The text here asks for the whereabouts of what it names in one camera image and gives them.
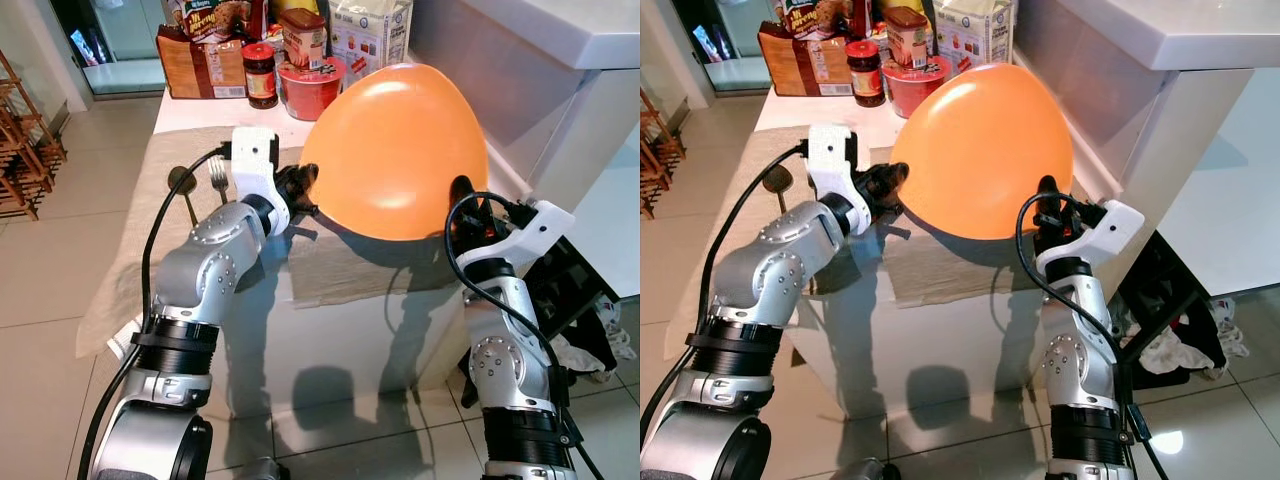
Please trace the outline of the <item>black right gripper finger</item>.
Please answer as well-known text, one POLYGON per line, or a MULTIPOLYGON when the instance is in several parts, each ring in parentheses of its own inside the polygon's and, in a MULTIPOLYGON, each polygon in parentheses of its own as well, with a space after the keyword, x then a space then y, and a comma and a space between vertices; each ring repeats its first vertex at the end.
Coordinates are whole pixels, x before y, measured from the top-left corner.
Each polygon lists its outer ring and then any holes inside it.
POLYGON ((1061 236, 1061 201, 1057 200, 1059 187, 1052 175, 1044 175, 1037 188, 1043 198, 1036 201, 1036 227, 1039 237, 1061 236))
POLYGON ((467 200, 474 192, 474 184, 467 175, 458 175, 451 183, 451 202, 456 207, 451 220, 452 239, 471 239, 477 233, 477 225, 472 219, 476 204, 474 200, 467 200))

